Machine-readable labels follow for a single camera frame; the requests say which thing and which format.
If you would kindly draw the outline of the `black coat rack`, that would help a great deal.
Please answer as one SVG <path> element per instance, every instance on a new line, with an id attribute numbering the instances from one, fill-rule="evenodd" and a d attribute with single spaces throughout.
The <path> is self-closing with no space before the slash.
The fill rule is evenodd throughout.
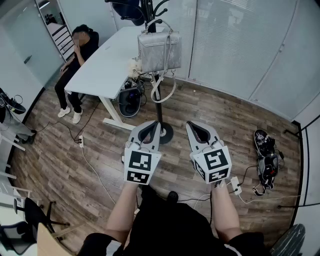
<path id="1" fill-rule="evenodd" d="M 134 7 L 142 14 L 144 19 L 144 26 L 147 27 L 147 23 L 152 21 L 155 17 L 161 16 L 163 13 L 167 12 L 168 10 L 165 8 L 159 14 L 157 14 L 157 10 L 161 5 L 168 2 L 169 0 L 162 0 L 156 7 L 155 10 L 153 9 L 153 0 L 139 0 L 140 6 L 135 6 L 133 4 L 127 3 L 127 0 L 104 0 L 105 3 L 115 3 L 126 5 L 130 7 Z M 162 104 L 156 103 L 156 114 L 157 114 L 157 121 L 161 124 L 161 131 L 160 131 L 160 141 L 161 145 L 169 143 L 174 135 L 174 131 L 172 126 L 163 121 L 163 113 L 162 113 Z"/>

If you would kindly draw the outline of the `black round floor device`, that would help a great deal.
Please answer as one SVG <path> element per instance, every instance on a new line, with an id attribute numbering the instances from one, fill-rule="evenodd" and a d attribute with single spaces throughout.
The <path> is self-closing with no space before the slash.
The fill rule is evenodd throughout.
<path id="1" fill-rule="evenodd" d="M 122 116 L 134 117 L 141 106 L 142 94 L 136 87 L 121 90 L 118 95 L 118 107 Z"/>

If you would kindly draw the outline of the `person's right forearm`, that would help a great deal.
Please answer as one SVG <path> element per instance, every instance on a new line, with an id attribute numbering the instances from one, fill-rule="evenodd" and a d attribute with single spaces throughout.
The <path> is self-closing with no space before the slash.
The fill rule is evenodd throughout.
<path id="1" fill-rule="evenodd" d="M 218 237 L 225 243 L 242 234 L 238 212 L 225 182 L 211 184 L 212 218 Z"/>

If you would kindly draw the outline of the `light wooden tabletop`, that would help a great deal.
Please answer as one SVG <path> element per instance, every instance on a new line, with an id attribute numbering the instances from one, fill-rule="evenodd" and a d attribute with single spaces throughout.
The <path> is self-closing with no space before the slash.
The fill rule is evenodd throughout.
<path id="1" fill-rule="evenodd" d="M 37 256 L 74 256 L 42 224 L 37 230 Z"/>

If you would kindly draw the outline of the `black equipment harness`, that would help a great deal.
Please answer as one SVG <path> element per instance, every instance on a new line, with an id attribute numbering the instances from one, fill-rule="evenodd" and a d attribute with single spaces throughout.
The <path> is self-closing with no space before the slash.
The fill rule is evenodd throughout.
<path id="1" fill-rule="evenodd" d="M 252 190 L 261 197 L 266 190 L 274 188 L 274 180 L 279 173 L 279 157 L 283 160 L 284 156 L 281 151 L 276 152 L 276 141 L 266 131 L 257 129 L 253 138 L 257 152 L 257 174 L 263 191 L 258 192 L 257 186 Z"/>

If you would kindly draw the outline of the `person's left forearm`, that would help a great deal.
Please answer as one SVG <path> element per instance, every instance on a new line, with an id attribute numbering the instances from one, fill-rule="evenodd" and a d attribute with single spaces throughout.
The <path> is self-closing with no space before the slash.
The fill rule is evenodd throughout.
<path id="1" fill-rule="evenodd" d="M 135 215 L 138 184 L 126 182 L 106 223 L 106 234 L 125 245 Z"/>

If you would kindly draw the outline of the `person's black clothing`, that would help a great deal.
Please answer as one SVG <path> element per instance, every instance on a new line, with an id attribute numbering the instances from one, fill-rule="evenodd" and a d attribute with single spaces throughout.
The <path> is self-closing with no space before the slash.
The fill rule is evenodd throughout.
<path id="1" fill-rule="evenodd" d="M 77 256 L 271 256 L 262 233 L 241 231 L 225 243 L 214 221 L 188 204 L 168 203 L 148 185 L 138 185 L 125 245 L 106 231 L 89 234 Z"/>

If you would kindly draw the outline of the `white office desk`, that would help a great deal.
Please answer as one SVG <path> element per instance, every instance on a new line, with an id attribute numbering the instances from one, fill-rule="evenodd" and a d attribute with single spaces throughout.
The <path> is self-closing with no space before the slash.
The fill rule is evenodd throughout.
<path id="1" fill-rule="evenodd" d="M 129 131 L 135 126 L 122 122 L 111 100 L 116 99 L 128 78 L 128 61 L 138 56 L 142 30 L 142 26 L 121 28 L 85 61 L 65 87 L 68 93 L 99 97 L 111 116 L 103 122 Z"/>

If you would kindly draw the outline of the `dark striped cushion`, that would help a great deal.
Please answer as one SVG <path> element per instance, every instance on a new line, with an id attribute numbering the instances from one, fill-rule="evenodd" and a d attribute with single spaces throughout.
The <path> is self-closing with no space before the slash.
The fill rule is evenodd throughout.
<path id="1" fill-rule="evenodd" d="M 301 248 L 306 229 L 303 224 L 295 224 L 287 230 L 270 249 L 271 256 L 302 256 Z"/>

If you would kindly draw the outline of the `black office chair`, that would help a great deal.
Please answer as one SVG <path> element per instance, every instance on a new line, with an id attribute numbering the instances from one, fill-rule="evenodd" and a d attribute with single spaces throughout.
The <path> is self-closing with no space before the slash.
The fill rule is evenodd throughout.
<path id="1" fill-rule="evenodd" d="M 55 201 L 50 201 L 47 213 L 44 213 L 43 206 L 38 206 L 31 198 L 25 199 L 23 207 L 19 207 L 17 200 L 14 200 L 14 212 L 24 212 L 25 220 L 12 225 L 0 225 L 0 244 L 7 251 L 14 251 L 21 256 L 31 245 L 37 243 L 39 224 L 43 224 L 51 234 L 55 232 L 52 225 L 70 226 L 68 222 L 51 220 L 52 205 L 55 204 Z"/>

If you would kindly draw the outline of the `silver grey handbag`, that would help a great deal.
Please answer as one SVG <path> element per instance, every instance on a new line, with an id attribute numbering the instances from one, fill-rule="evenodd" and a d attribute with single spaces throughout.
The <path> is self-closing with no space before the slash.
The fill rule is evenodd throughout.
<path id="1" fill-rule="evenodd" d="M 182 37 L 177 30 L 173 30 L 170 25 L 160 32 L 150 32 L 151 25 L 162 22 L 162 19 L 153 19 L 145 30 L 137 36 L 138 42 L 138 60 L 141 63 L 141 74 L 151 74 L 151 99 L 160 104 L 168 100 L 174 93 L 177 82 L 175 72 L 182 65 Z M 159 98 L 157 93 L 160 83 L 164 80 L 165 74 L 171 71 L 173 79 L 173 88 L 168 96 Z"/>

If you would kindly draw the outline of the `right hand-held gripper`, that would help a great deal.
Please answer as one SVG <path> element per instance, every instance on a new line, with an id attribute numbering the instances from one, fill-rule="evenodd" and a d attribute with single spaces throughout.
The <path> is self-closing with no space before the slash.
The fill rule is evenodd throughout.
<path id="1" fill-rule="evenodd" d="M 194 169 L 206 184 L 220 183 L 230 176 L 232 161 L 229 149 L 216 130 L 202 122 L 187 121 L 186 131 L 192 153 L 190 159 Z M 199 149 L 199 144 L 211 144 Z"/>

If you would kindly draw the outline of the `dark hanging bag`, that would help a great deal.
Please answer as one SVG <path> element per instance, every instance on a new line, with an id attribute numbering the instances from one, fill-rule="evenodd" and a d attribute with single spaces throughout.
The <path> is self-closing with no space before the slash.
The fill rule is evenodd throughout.
<path id="1" fill-rule="evenodd" d="M 112 0 L 110 2 L 122 20 L 129 20 L 135 26 L 145 23 L 145 12 L 141 0 Z"/>

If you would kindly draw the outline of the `white drawer cabinet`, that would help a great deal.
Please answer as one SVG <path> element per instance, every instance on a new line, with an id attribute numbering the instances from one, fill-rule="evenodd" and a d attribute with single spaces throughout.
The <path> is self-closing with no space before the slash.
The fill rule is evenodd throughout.
<path id="1" fill-rule="evenodd" d="M 59 0 L 35 0 L 35 4 L 60 57 L 67 62 L 74 53 L 74 42 Z"/>

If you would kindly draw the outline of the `white fluffy charm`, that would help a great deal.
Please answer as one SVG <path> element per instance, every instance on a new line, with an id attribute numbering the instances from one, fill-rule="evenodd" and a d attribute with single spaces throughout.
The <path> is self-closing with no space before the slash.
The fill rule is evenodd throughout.
<path id="1" fill-rule="evenodd" d="M 135 79 L 142 74 L 142 60 L 140 58 L 131 58 L 128 61 L 128 77 Z"/>

